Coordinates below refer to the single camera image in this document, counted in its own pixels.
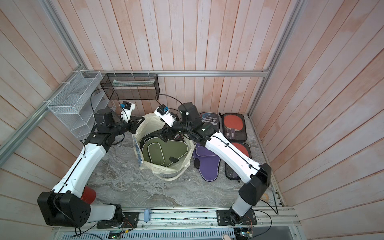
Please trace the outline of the canvas tote bag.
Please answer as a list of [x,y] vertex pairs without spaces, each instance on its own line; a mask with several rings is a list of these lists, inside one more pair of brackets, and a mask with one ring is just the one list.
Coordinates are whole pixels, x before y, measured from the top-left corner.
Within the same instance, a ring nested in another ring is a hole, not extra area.
[[134,151],[140,170],[150,170],[160,180],[178,179],[190,166],[195,144],[177,134],[164,142],[155,131],[166,125],[154,113],[144,116],[137,133],[132,135]]

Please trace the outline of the Deerway paddle set pack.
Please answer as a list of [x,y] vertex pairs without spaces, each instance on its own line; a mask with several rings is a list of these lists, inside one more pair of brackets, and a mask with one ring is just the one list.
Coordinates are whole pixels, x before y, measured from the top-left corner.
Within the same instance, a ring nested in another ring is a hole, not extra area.
[[204,123],[210,123],[216,127],[220,124],[220,116],[217,113],[201,112],[199,116]]

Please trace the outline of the purple paddle cover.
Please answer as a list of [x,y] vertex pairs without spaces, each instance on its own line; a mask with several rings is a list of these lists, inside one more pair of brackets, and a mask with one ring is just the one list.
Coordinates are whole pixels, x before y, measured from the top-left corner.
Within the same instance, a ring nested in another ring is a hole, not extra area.
[[213,182],[219,175],[220,157],[197,144],[193,151],[194,167],[207,182]]

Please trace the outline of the red paddle case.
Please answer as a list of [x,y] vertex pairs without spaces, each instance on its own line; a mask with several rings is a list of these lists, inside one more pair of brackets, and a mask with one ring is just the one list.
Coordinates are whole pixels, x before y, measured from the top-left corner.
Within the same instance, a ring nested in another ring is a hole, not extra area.
[[248,183],[253,174],[253,168],[250,167],[250,158],[236,148],[232,143],[228,143],[223,148],[222,159],[237,173],[239,178]]
[[248,139],[246,122],[242,114],[225,113],[222,115],[222,130],[229,141],[244,143]]

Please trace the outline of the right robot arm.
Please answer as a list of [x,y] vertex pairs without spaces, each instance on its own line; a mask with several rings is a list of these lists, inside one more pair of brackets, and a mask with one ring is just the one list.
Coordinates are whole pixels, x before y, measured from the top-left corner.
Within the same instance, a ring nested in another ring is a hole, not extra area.
[[165,122],[160,130],[160,139],[167,142],[176,134],[183,134],[219,156],[238,174],[244,185],[229,210],[218,215],[218,220],[220,224],[227,223],[231,226],[241,224],[246,220],[245,215],[257,205],[270,186],[271,167],[268,164],[260,165],[247,157],[216,126],[203,122],[193,103],[181,104],[179,112],[180,118],[172,114],[165,105],[160,105],[155,110],[155,115]]

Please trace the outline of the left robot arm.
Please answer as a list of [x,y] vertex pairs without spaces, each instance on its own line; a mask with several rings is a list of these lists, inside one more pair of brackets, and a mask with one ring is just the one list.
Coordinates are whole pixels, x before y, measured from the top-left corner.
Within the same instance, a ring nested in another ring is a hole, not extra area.
[[95,124],[77,160],[50,192],[42,192],[37,199],[48,226],[79,229],[87,223],[101,221],[113,228],[123,225],[120,205],[92,205],[81,197],[94,169],[113,146],[116,137],[126,132],[135,134],[145,119],[132,116],[131,110],[127,109],[122,109],[120,115],[112,109],[100,109],[94,118]]

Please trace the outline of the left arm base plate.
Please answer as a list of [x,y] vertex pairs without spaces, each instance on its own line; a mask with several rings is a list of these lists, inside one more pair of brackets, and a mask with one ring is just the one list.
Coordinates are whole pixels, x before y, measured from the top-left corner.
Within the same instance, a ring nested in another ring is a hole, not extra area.
[[138,225],[139,212],[122,212],[112,220],[99,221],[97,229],[121,229],[129,228],[134,229]]

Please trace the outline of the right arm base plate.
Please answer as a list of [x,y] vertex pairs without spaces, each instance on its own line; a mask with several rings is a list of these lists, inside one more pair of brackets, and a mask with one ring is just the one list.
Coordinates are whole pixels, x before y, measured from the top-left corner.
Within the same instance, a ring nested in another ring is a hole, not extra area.
[[255,212],[250,209],[244,216],[238,216],[232,210],[217,210],[217,223],[219,226],[257,225]]

